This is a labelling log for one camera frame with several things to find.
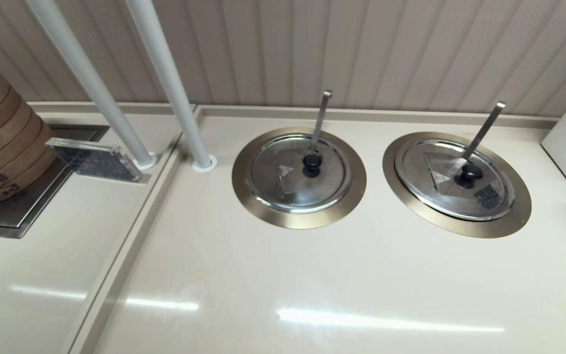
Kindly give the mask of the steel hinged lid black knob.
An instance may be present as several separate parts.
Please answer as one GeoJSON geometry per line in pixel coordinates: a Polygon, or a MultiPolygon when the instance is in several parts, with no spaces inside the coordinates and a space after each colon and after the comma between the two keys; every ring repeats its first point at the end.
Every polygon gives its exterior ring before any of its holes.
{"type": "Polygon", "coordinates": [[[483,222],[509,213],[516,191],[508,173],[478,150],[448,139],[415,138],[398,148],[400,181],[423,204],[456,219],[483,222]]]}
{"type": "Polygon", "coordinates": [[[326,210],[352,184],[346,143],[334,135],[279,134],[249,154],[246,183],[256,199],[290,214],[326,210]]]}

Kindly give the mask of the white round pole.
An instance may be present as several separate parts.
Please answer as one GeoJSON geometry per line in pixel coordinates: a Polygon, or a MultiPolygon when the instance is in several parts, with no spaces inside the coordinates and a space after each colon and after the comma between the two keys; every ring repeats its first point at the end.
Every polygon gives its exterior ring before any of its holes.
{"type": "Polygon", "coordinates": [[[128,119],[120,110],[99,72],[77,40],[61,13],[56,0],[25,0],[59,51],[81,87],[133,156],[139,170],[149,170],[157,163],[157,155],[148,151],[128,119]]]}
{"type": "Polygon", "coordinates": [[[126,0],[126,6],[179,121],[182,135],[193,157],[193,170],[199,173],[213,170],[217,166],[217,159],[206,150],[153,1],[126,0]]]}

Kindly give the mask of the clear acrylic sign holder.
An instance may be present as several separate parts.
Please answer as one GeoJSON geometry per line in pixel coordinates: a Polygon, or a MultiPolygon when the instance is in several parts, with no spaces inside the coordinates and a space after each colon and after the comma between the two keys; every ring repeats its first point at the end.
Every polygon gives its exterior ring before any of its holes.
{"type": "Polygon", "coordinates": [[[144,180],[143,173],[119,146],[63,138],[50,138],[45,145],[79,175],[128,183],[144,180]]]}

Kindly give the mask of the recessed steel tray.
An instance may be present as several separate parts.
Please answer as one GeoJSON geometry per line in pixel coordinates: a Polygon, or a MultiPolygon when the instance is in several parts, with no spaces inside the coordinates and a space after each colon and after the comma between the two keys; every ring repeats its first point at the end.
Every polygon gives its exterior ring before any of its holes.
{"type": "Polygon", "coordinates": [[[0,237],[21,239],[72,172],[57,158],[33,184],[0,202],[0,237]]]}

